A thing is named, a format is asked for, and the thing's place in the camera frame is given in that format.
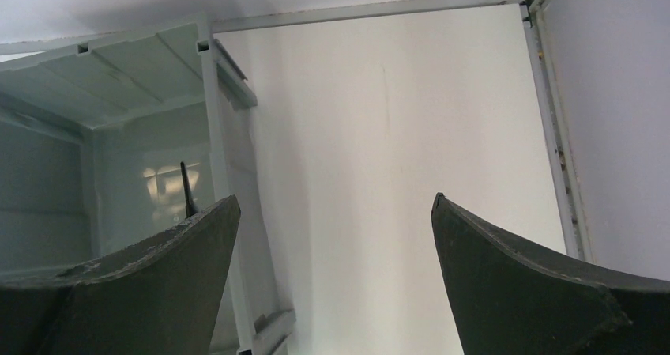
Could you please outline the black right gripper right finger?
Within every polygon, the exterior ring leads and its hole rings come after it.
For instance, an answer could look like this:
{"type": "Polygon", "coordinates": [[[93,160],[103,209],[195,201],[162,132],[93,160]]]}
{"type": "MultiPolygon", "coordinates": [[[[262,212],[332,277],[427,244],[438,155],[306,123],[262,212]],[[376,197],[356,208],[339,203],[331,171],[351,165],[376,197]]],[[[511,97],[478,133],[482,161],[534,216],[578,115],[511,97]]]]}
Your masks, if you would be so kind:
{"type": "Polygon", "coordinates": [[[431,224],[464,353],[668,353],[667,281],[561,254],[443,194],[431,224]]]}

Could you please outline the red handled screwdriver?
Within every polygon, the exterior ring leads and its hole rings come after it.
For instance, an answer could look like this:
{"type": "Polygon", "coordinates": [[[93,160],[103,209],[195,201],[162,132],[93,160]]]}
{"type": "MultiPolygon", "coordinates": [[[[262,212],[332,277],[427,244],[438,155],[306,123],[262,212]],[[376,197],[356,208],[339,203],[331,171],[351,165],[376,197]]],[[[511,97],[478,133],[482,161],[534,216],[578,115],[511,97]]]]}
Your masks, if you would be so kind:
{"type": "Polygon", "coordinates": [[[194,216],[198,212],[198,208],[195,205],[192,190],[190,188],[190,180],[188,177],[186,165],[183,161],[180,162],[180,172],[183,181],[183,192],[185,198],[185,212],[186,218],[194,216]]]}

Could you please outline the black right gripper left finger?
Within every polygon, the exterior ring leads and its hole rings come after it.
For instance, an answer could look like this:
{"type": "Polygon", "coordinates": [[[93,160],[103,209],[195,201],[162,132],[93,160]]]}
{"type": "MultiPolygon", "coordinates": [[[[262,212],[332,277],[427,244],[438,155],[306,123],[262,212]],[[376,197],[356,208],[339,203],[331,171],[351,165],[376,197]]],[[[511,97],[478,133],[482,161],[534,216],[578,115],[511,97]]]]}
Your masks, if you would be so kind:
{"type": "Polygon", "coordinates": [[[104,257],[3,278],[2,353],[208,353],[240,217],[231,195],[104,257]]]}

